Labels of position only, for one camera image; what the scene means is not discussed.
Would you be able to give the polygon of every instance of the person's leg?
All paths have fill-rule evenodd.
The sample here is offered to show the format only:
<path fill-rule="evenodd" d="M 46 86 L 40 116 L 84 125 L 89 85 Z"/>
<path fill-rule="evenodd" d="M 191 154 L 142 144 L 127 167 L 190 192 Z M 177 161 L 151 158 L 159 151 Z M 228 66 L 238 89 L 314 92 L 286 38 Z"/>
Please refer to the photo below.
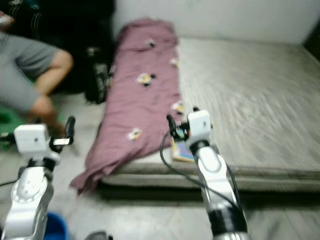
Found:
<path fill-rule="evenodd" d="M 65 136 L 65 127 L 58 121 L 58 113 L 48 96 L 39 96 L 29 109 L 27 115 L 32 118 L 41 118 L 43 123 L 54 130 L 55 135 L 59 137 Z"/>
<path fill-rule="evenodd" d="M 15 104 L 21 104 L 24 113 L 27 113 L 28 116 L 40 117 L 45 124 L 54 128 L 60 136 L 64 135 L 64 127 L 59 123 L 53 103 L 46 95 L 50 94 L 71 70 L 73 66 L 71 55 L 55 46 L 32 39 L 9 34 L 6 35 L 6 39 L 2 52 L 13 60 L 17 69 L 35 80 L 34 86 L 20 72 L 24 80 L 20 82 L 28 82 L 29 86 L 32 86 L 32 89 L 28 88 L 27 92 L 33 97 L 29 100 L 29 105 L 24 103 L 21 98 L 20 101 L 22 102 L 15 102 Z M 14 93 L 16 87 L 13 83 L 10 83 L 10 85 L 11 89 L 9 91 Z"/>
<path fill-rule="evenodd" d="M 67 51 L 58 50 L 48 69 L 35 82 L 35 89 L 42 95 L 49 95 L 70 72 L 73 58 Z"/>
<path fill-rule="evenodd" d="M 50 98 L 38 93 L 32 82 L 7 57 L 1 56 L 0 64 L 0 103 L 22 115 L 41 118 L 57 135 L 64 136 L 64 126 L 58 122 Z"/>
<path fill-rule="evenodd" d="M 42 95 L 49 95 L 73 67 L 73 58 L 65 50 L 23 37 L 10 38 L 17 46 L 17 67 L 35 80 L 35 89 Z"/>

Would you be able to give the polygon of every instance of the pink blanket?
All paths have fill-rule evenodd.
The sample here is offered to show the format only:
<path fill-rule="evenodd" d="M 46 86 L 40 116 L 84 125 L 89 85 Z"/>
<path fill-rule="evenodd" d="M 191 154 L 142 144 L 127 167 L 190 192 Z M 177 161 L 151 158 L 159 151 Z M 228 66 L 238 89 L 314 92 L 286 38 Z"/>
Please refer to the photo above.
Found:
<path fill-rule="evenodd" d="M 173 26 L 163 21 L 140 19 L 122 30 L 99 135 L 87 155 L 86 170 L 71 182 L 80 193 L 124 163 L 158 151 L 168 130 L 168 113 L 180 120 L 172 110 L 181 99 L 173 64 L 177 43 Z"/>

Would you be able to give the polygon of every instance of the mattress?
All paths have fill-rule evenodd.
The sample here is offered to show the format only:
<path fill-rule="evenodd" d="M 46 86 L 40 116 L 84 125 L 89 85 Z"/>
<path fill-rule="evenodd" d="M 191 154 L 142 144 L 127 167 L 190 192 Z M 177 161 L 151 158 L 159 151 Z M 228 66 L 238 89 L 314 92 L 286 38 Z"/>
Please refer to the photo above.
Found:
<path fill-rule="evenodd" d="M 210 112 L 214 140 L 241 190 L 320 191 L 320 65 L 303 47 L 181 38 L 186 113 Z M 172 165 L 195 176 L 192 163 Z M 104 183 L 195 188 L 159 153 L 133 160 Z"/>

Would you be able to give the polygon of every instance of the tiled floor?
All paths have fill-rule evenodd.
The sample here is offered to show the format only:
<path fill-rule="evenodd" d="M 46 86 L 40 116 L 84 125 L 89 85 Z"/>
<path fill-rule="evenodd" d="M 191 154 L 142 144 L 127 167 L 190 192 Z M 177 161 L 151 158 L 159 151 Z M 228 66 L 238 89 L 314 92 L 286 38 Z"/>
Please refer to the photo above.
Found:
<path fill-rule="evenodd" d="M 212 239 L 201 202 L 107 201 L 96 193 L 77 197 L 69 183 L 84 168 L 104 105 L 86 105 L 82 94 L 58 96 L 55 102 L 65 119 L 76 117 L 75 142 L 63 150 L 62 162 L 54 171 L 55 192 L 49 206 L 67 220 L 71 239 L 84 240 L 99 230 L 111 233 L 115 240 Z M 14 147 L 1 151 L 0 182 L 14 179 L 22 164 Z M 0 188 L 2 223 L 10 207 L 10 188 Z M 253 240 L 317 240 L 320 236 L 320 199 L 312 205 L 248 202 L 246 216 Z"/>

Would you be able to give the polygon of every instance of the book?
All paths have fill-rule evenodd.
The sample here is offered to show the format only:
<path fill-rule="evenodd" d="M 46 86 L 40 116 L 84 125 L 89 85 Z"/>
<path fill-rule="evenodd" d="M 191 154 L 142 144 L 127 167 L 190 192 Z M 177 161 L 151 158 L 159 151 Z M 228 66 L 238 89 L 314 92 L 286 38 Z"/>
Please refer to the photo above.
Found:
<path fill-rule="evenodd" d="M 193 163 L 194 156 L 187 148 L 186 143 L 184 141 L 175 142 L 172 140 L 172 158 L 176 161 L 189 162 Z"/>

